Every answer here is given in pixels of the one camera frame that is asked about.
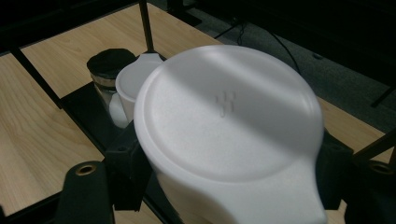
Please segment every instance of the cable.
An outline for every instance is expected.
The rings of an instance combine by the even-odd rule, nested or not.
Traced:
[[[296,67],[297,73],[298,73],[298,74],[301,74],[300,67],[298,66],[298,64],[297,64],[296,60],[294,59],[293,55],[290,53],[288,47],[286,47],[286,46],[282,43],[282,41],[280,41],[280,39],[279,39],[276,35],[274,35],[274,34],[271,33],[271,32],[268,32],[268,33],[269,33],[271,36],[273,36],[274,39],[286,50],[286,52],[289,54],[289,56],[291,57],[291,59],[292,59],[293,62],[294,62],[294,66]]]
[[[229,31],[231,31],[233,28],[235,28],[237,25],[238,25],[238,23],[232,25],[230,28],[228,28],[227,30],[221,32],[220,34],[216,35],[216,36],[213,37],[213,38],[217,39],[217,38],[221,37],[222,35],[225,35],[225,34],[228,33]]]
[[[242,27],[241,27],[241,30],[239,31],[239,36],[238,36],[238,38],[236,39],[236,43],[239,45],[239,46],[242,46],[242,37],[243,37],[243,35],[244,35],[244,33],[245,33],[245,28],[247,27],[247,23],[246,22],[243,22],[242,23]]]

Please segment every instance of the plastic container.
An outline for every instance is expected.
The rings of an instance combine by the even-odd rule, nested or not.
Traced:
[[[107,113],[111,98],[117,92],[117,75],[134,61],[136,57],[128,49],[107,49],[88,60],[87,67],[91,72],[94,87]]]

